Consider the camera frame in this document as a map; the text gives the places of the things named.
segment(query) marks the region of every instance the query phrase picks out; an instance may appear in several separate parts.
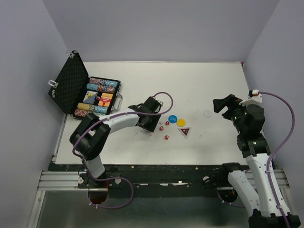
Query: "yellow poker chip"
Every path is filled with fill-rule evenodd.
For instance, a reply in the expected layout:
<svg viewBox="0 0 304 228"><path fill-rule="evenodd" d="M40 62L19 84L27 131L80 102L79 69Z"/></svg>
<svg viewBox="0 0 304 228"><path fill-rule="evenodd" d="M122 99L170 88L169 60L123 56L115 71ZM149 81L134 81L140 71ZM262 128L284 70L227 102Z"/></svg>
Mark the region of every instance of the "yellow poker chip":
<svg viewBox="0 0 304 228"><path fill-rule="evenodd" d="M179 126L179 127L183 127L186 125L186 121L184 119L178 119L176 124Z"/></svg>

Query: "poker chip case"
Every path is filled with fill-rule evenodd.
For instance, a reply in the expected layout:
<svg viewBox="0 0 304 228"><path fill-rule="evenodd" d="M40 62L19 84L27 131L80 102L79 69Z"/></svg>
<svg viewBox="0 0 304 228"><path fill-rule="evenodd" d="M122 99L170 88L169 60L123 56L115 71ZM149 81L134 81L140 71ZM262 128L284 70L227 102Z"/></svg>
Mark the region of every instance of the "poker chip case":
<svg viewBox="0 0 304 228"><path fill-rule="evenodd" d="M78 104L83 102L87 91L90 90L87 86L92 85L90 84L90 80L92 81L93 78L90 78L77 51L67 52L67 54L68 59L56 80L49 80L48 82L48 84L52 86L48 94L65 114L72 115L75 118L81 118L75 116L74 112ZM118 111L122 102L122 96L119 94L121 82L107 78L95 78L95 80L99 79L100 81L111 81L116 85L115 90L112 91L113 98L104 114L108 115L111 111ZM119 104L117 108L114 108L117 97L120 97Z"/></svg>

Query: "blue poker chip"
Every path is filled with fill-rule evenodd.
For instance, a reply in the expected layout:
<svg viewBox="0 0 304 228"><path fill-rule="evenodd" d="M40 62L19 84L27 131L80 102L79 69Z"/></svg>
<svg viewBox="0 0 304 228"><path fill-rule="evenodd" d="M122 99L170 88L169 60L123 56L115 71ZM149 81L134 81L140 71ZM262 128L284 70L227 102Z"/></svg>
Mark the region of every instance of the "blue poker chip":
<svg viewBox="0 0 304 228"><path fill-rule="evenodd" d="M171 116L169 116L169 122L170 123L176 123L176 121L177 121L177 117L175 116L175 115L171 115Z"/></svg>

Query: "white table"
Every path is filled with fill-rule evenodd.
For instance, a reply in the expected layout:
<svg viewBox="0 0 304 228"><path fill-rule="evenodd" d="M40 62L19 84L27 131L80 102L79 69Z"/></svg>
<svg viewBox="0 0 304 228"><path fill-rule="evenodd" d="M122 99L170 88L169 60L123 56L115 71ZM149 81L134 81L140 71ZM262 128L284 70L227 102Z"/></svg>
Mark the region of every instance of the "white table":
<svg viewBox="0 0 304 228"><path fill-rule="evenodd" d="M174 99L172 110L160 118L164 131L157 128L150 133L130 127L111 134L101 153L104 164L246 164L237 147L235 127L213 112L212 103L214 98L229 94L247 98L248 87L240 63L97 62L85 66L90 76L121 80L121 110L143 103L159 91L170 93ZM157 99L164 102L162 111L170 106L165 95ZM212 112L210 118L204 117L205 110ZM185 119L186 127L192 128L187 139L176 124L165 126L172 114ZM69 142L79 123L67 118L56 164L81 164Z"/></svg>

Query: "cable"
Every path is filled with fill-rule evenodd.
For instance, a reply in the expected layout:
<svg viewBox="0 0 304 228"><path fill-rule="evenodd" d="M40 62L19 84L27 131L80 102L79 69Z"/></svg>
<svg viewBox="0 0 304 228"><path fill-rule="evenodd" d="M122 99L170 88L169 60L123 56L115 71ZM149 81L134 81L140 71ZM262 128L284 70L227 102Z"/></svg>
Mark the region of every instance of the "cable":
<svg viewBox="0 0 304 228"><path fill-rule="evenodd" d="M172 109L172 107L173 107L173 98L172 98L172 96L171 96L170 94L168 94L168 93L166 93L166 92L158 92L158 93L156 93L153 97L155 97L155 96L157 96L157 95L159 95L159 94L166 94L166 95L171 99L171 106L170 106L166 111L164 111L164 112L162 112L162 113L156 113L156 114L154 114L154 113L127 112L127 113L118 113L118 114L114 114L114 115L111 115L111 116L108 116L108 117L109 117L109 119L113 119L113 118L119 117L119 116L121 116L121 115L126 115L126 114L137 114L137 115L163 115L163 114L166 114L166 113L168 113L168 112ZM96 127L97 125L99 125L100 123L102 123L103 121L106 121L106 120L108 120L108 118L101 119L101 120L97 121L95 124L91 125L91 126L90 126L90 127L89 127L89 128L88 128L88 129L79 137L79 139L76 141L76 143L75 143L75 145L74 145L74 147L73 147L73 149L72 149L72 153L73 153L75 156L81 158L81 161L82 161L83 166L87 169L87 173L89 174L89 176L90 176L93 180L95 180L95 181L110 181L110 180L115 180L115 179L122 179L122 180L125 180L126 182L128 182L128 184L129 184L130 187L131 187L131 196L130 196L130 198L128 199L128 201L127 201L126 203L124 203L123 205L114 206L114 207L108 207L108 206L102 206L102 205L96 205L96 204L90 203L91 205L94 205L94 206L99 207L99 208L118 209L118 208L122 208L122 207L128 205L128 204L132 201L132 198L133 198L133 195L134 195L134 189L133 189L132 183L131 183L128 179L123 178L123 177L111 177L111 178L105 178L105 179L98 179L98 178L93 177L92 174L91 174L91 172L89 171L89 169L87 168L87 166L86 166L85 163L83 162L83 157L82 157L81 155L77 154L76 151L75 151L76 148L77 148L77 146L78 146L78 144L79 144L80 141L86 136L86 134L88 134L89 131L92 130L94 127Z"/></svg>
<svg viewBox="0 0 304 228"><path fill-rule="evenodd" d="M220 196L219 191L217 191L217 192L218 192L218 198L222 201L223 204L227 204L229 206L233 206L233 207L237 207L237 208L245 208L245 206L243 206L243 205L232 204L232 203L228 203L228 202L224 201L223 198Z"/></svg>
<svg viewBox="0 0 304 228"><path fill-rule="evenodd" d="M290 228L290 225L289 225L289 222L288 222L288 219L283 211L282 208L280 208L280 200L276 194L276 190L275 190L275 187L274 187L274 184L272 182L272 178L271 178L271 173L269 172L270 171L270 162L272 160L272 158L275 156L275 154L278 152L278 150L287 142L287 140L290 138L291 134L293 133L294 131L294 128L295 128L295 113L291 107L291 105L283 98L281 98L280 96L276 95L276 94L273 94L273 93L268 93L268 92L259 92L260 94L266 94L266 95L270 95L270 96L274 96L278 99L280 99L281 101L283 101L289 108L290 112L291 112L291 117L292 117L292 125L291 125L291 128L290 128L290 131L288 133L288 135L286 136L286 138L281 142L281 144L275 148L274 152L270 154L268 160L267 160L267 164L266 164L266 170L267 170L267 176L268 176L268 179L269 179L269 183L270 183L270 188L271 188L271 191L275 197L275 200L276 200L276 204L278 205L279 207L279 210L284 218L284 221L285 221L285 224L288 228Z"/></svg>

